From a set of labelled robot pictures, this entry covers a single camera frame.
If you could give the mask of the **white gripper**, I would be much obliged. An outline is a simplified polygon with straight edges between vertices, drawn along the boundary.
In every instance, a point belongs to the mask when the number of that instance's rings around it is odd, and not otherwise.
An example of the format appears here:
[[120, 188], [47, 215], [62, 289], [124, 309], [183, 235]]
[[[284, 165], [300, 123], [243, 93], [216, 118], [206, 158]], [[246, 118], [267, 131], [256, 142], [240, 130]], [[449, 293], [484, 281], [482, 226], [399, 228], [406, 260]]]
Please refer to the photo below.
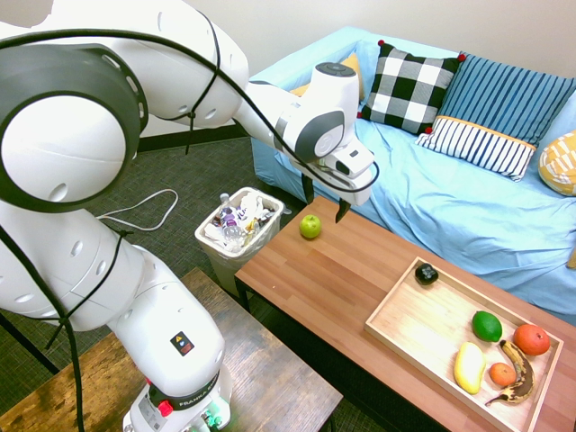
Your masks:
[[312, 179], [317, 180], [339, 197], [335, 215], [335, 223], [339, 223], [351, 206], [362, 205], [370, 198], [373, 163], [374, 154], [358, 138], [352, 138], [319, 161], [300, 166], [306, 203], [314, 201]]

